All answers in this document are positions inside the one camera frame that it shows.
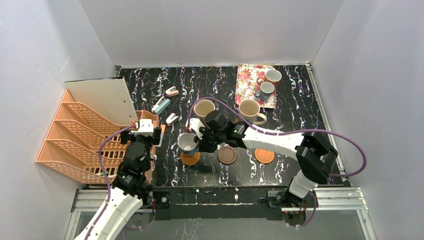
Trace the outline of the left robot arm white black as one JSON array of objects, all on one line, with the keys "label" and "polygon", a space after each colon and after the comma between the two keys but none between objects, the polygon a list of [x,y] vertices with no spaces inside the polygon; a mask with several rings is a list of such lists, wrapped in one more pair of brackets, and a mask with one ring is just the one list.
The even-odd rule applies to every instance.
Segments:
[{"label": "left robot arm white black", "polygon": [[153,127],[152,132],[147,133],[142,131],[141,126],[138,126],[137,131],[132,131],[132,128],[130,125],[117,132],[122,144],[128,140],[131,143],[126,147],[114,180],[106,180],[105,200],[75,239],[114,240],[153,192],[146,173],[154,160],[151,148],[160,143],[162,129]]}]

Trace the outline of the dark walnut wooden coaster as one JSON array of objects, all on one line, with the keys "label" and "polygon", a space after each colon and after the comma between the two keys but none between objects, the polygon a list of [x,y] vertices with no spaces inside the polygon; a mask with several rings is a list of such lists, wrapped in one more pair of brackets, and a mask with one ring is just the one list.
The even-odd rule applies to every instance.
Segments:
[{"label": "dark walnut wooden coaster", "polygon": [[222,146],[217,152],[218,160],[224,165],[231,165],[237,160],[237,152],[231,146]]}]

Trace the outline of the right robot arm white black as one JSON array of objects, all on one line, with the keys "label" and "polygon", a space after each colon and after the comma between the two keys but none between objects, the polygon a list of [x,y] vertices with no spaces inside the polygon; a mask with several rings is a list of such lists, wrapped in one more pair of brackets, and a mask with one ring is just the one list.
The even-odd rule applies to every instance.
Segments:
[{"label": "right robot arm white black", "polygon": [[204,120],[191,118],[187,130],[194,133],[200,152],[212,153],[225,143],[233,148],[266,150],[296,160],[300,171],[274,204],[294,206],[318,185],[329,182],[338,157],[337,150],[315,129],[313,132],[288,133],[261,128],[244,121],[233,122],[214,110]]}]

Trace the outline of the tall beige mug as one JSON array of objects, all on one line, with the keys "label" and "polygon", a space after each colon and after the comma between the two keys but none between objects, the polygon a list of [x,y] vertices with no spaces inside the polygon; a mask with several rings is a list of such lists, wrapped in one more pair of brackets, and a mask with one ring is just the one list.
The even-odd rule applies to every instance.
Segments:
[{"label": "tall beige mug", "polygon": [[238,105],[239,114],[253,125],[263,125],[268,120],[260,110],[260,105],[252,99],[244,99]]}]

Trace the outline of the blue mug white inside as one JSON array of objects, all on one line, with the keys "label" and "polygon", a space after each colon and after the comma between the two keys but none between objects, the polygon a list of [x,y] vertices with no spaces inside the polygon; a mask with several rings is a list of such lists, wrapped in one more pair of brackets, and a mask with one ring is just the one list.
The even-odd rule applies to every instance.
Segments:
[{"label": "blue mug white inside", "polygon": [[179,149],[188,156],[193,156],[199,151],[198,137],[191,132],[185,132],[179,135],[177,139]]}]

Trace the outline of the floral tray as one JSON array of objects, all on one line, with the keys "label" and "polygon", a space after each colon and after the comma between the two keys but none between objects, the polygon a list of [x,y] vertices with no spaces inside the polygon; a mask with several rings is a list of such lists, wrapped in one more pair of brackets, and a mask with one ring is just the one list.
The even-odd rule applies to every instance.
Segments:
[{"label": "floral tray", "polygon": [[276,91],[272,93],[268,100],[260,100],[254,96],[254,93],[260,90],[257,79],[264,78],[266,72],[269,70],[275,70],[275,67],[271,65],[247,63],[238,65],[234,99],[236,105],[239,105],[243,100],[250,99],[256,101],[261,108],[276,108]]}]

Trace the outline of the light wooden coaster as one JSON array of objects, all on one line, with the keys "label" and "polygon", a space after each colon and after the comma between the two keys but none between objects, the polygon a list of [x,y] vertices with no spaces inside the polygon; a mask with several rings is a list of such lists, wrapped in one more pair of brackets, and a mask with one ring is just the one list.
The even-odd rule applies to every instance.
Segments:
[{"label": "light wooden coaster", "polygon": [[261,164],[270,164],[275,158],[275,153],[273,151],[257,148],[254,151],[254,157]]},{"label": "light wooden coaster", "polygon": [[199,152],[196,152],[193,155],[182,152],[180,154],[180,160],[184,165],[193,166],[199,162],[200,156],[201,154]]}]

